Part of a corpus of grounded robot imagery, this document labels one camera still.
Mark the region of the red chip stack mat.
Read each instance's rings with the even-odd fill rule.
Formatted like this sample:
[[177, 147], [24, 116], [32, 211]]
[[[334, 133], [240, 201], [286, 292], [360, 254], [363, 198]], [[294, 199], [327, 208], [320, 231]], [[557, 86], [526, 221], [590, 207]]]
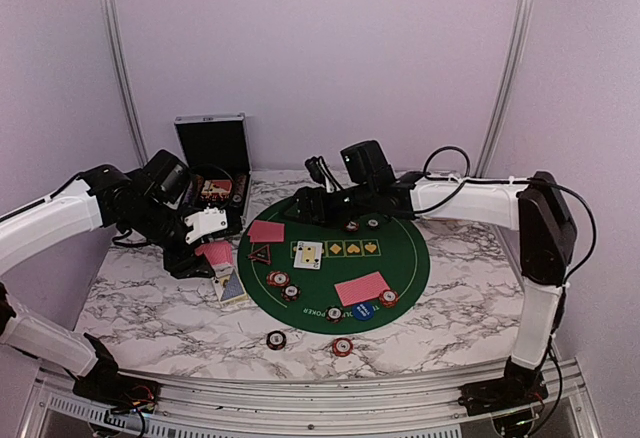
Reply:
[[386, 289], [380, 293], [378, 300], [383, 307], [392, 308], [399, 301], [399, 293], [392, 289]]
[[272, 287], [286, 287], [290, 284], [290, 277], [286, 272], [274, 270], [267, 274], [266, 283]]

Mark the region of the red card mat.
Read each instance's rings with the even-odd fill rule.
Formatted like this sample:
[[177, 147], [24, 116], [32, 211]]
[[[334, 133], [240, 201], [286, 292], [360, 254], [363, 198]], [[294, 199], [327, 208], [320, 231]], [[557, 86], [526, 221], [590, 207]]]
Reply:
[[334, 288], [341, 304], [351, 306], [377, 299], [383, 291], [390, 289], [390, 285], [380, 272], [374, 272], [337, 283]]

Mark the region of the dark red 100 chip stack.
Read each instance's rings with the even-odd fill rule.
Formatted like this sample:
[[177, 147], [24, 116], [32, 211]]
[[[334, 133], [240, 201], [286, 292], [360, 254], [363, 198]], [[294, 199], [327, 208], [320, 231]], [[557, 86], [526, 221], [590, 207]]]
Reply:
[[271, 350], [281, 350], [286, 346], [286, 343], [286, 335], [279, 330], [274, 330], [267, 334], [266, 345]]

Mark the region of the black triangular all-in button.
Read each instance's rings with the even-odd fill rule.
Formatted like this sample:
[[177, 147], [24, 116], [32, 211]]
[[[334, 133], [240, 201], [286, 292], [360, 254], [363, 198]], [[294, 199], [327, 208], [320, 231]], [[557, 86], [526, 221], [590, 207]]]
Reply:
[[271, 246], [269, 244], [264, 244], [263, 246], [260, 246], [254, 249], [249, 253], [248, 259], [252, 262], [271, 265], [272, 264]]

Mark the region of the dark 100 chips bottom mat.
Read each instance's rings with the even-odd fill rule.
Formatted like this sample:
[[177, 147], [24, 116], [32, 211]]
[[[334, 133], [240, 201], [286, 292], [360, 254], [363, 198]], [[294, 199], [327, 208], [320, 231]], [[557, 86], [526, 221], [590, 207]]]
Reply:
[[344, 318], [344, 312], [340, 307], [331, 306], [326, 309], [325, 318], [330, 323], [339, 323]]

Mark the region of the red card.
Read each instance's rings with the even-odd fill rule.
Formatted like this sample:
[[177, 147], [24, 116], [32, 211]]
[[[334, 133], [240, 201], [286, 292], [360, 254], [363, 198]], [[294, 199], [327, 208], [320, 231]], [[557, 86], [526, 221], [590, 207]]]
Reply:
[[283, 243], [285, 224], [264, 220], [254, 220], [248, 230], [251, 243]]

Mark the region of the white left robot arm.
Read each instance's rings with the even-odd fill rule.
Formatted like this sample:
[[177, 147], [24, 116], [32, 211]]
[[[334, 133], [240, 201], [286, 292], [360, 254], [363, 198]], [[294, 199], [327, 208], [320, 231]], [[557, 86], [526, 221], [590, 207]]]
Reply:
[[[196, 243], [225, 229], [226, 213], [212, 208], [180, 214], [174, 205], [188, 182], [181, 164], [128, 173], [102, 165], [80, 173], [57, 192], [2, 217], [1, 270], [7, 272], [67, 238], [115, 225], [159, 246], [173, 277], [208, 276], [211, 270], [204, 256], [196, 254]], [[97, 338], [61, 327], [7, 293], [1, 295], [1, 342], [59, 365], [73, 377], [74, 393], [94, 401], [148, 399], [157, 387], [120, 374], [115, 358]]]

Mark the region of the red-backed playing card deck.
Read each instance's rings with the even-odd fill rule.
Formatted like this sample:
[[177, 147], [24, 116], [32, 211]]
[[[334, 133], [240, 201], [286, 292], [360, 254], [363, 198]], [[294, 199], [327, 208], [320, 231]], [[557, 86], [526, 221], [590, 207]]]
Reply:
[[195, 252], [198, 256], [204, 256], [213, 268], [234, 263], [232, 246], [224, 240], [200, 245]]

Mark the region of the orange-red 5 chip stack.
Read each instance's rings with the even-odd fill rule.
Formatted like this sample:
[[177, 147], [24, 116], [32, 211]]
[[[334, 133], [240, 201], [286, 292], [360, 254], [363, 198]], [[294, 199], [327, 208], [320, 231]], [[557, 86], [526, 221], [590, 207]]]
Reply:
[[331, 345], [332, 352], [335, 356], [346, 357], [353, 351], [353, 343], [350, 339], [340, 337], [336, 338]]

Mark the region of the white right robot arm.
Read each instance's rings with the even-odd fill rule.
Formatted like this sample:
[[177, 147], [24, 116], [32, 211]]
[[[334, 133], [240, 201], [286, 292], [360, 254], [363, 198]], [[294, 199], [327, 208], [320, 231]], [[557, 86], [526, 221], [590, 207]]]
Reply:
[[564, 192], [548, 172], [525, 179], [473, 179], [408, 172], [369, 176], [349, 188], [302, 187], [284, 214], [299, 223], [344, 226], [372, 213], [401, 219], [475, 221], [520, 235], [521, 322], [502, 377], [462, 387], [469, 404], [515, 406], [534, 394], [566, 299], [577, 228]]

